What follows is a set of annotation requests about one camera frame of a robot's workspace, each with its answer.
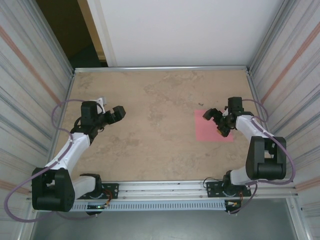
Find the metal floor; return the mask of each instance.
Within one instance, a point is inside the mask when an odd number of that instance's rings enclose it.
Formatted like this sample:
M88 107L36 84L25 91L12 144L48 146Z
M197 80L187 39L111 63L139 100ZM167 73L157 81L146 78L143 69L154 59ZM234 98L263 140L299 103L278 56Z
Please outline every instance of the metal floor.
M68 216L84 216L70 212ZM285 199L253 200L238 216L224 211L103 212L98 218L54 215L34 225L34 240L295 240Z

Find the beige tabletop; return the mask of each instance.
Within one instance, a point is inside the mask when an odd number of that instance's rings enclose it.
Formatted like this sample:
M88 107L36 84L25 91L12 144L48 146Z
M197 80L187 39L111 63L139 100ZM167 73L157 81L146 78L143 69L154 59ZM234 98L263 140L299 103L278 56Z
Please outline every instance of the beige tabletop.
M246 162L249 143L233 130L233 142L197 141L195 110L223 109L229 97L252 99L243 70L77 73L70 99L105 96L106 110L124 106L126 116L107 125L77 162L72 179L100 174L103 181L221 179ZM256 114L251 102L246 111ZM68 104L62 126L80 117ZM60 134L56 152L65 144Z

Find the mounting plate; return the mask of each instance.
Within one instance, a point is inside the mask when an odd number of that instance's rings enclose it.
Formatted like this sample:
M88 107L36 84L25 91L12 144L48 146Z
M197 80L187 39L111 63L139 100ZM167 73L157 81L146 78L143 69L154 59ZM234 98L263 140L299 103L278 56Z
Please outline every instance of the mounting plate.
M244 197L251 196L250 188L247 189L247 186L245 186L245 185L234 186L235 187L234 194L228 195L224 192L223 184L224 183L222 181L208 181L206 183L206 193L208 195L208 198L225 198L225 197L239 198L240 192L242 192Z
M111 193L112 193L112 199L117 199L118 198L118 194L119 194L119 183L108 183L108 182L105 182L105 183L102 183L102 191L104 189L107 189L109 190ZM84 195L82 195L81 197L79 197L78 199L86 199L86 200L92 200L92 199L109 199L109 196L106 195L104 192L98 196L98 197L92 197L90 196L89 193L86 193Z

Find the corrugated metal wall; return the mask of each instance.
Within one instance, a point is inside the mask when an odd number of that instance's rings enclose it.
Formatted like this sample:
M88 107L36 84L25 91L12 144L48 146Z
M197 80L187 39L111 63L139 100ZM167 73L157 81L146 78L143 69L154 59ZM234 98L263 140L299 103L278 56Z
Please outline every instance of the corrugated metal wall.
M56 131L51 111L64 100L72 69L32 0L0 1L0 239L12 239L18 223L3 202L16 184L48 161ZM55 115L59 121L61 110ZM30 185L10 199L22 216Z
M251 71L269 130L287 140L303 212L320 238L320 1L292 2Z

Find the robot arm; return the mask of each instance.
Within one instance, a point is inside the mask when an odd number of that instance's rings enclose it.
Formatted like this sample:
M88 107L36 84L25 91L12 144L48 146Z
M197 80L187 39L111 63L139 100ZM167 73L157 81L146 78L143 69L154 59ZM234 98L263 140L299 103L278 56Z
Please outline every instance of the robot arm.
M268 133L273 136L253 118L254 115L244 111L242 98L230 97L225 110L222 113L216 108L212 108L206 111L203 117L206 120L213 118L218 132L223 137L227 137L232 129L236 129L244 134L250 144L245 166L228 171L223 177L224 186L227 188L228 186L244 185L259 179L283 179L286 176L287 158L285 153L264 134ZM286 140L283 137L273 137L286 148Z
M123 106L113 108L114 113L105 111L103 99L84 101L81 105L81 117L78 118L73 129L71 139L56 157L45 167L57 164L50 170L32 180L32 206L36 210L68 212L75 201L86 193L99 196L102 191L101 178L98 174L82 174L76 181L71 181L76 163L83 152L92 144L98 131L106 125L114 124L124 118L126 112ZM33 175L43 170L37 167Z

